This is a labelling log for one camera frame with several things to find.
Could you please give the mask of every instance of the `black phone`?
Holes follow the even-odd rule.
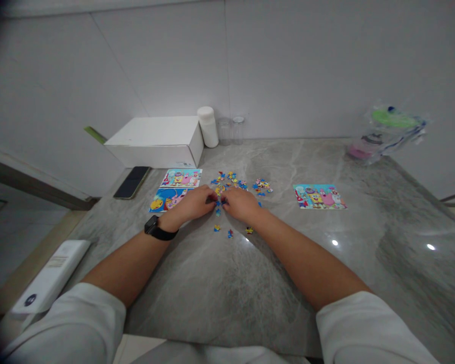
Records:
[[[113,198],[131,200],[137,194],[145,178],[147,178],[150,167],[134,167],[115,192]]]

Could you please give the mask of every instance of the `white shirt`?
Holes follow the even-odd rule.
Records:
[[[79,283],[2,353],[7,363],[112,363],[126,309],[102,289]],[[325,364],[437,364],[403,320],[379,297],[358,292],[316,316]],[[165,342],[135,364],[305,362],[260,346],[221,348]]]

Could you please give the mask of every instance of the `clear glass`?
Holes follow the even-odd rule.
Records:
[[[228,146],[231,144],[231,120],[221,118],[217,121],[219,144]]]
[[[241,145],[243,143],[244,117],[236,116],[233,119],[233,143]]]

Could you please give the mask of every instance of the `doorframe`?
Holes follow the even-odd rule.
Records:
[[[91,197],[79,199],[3,163],[0,163],[0,183],[71,210],[88,211],[98,202]]]

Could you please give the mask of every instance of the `white sleeve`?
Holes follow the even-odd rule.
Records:
[[[2,357],[14,363],[112,363],[125,315],[119,299],[79,283],[5,348]]]
[[[378,296],[358,292],[316,316],[325,364],[438,364]]]

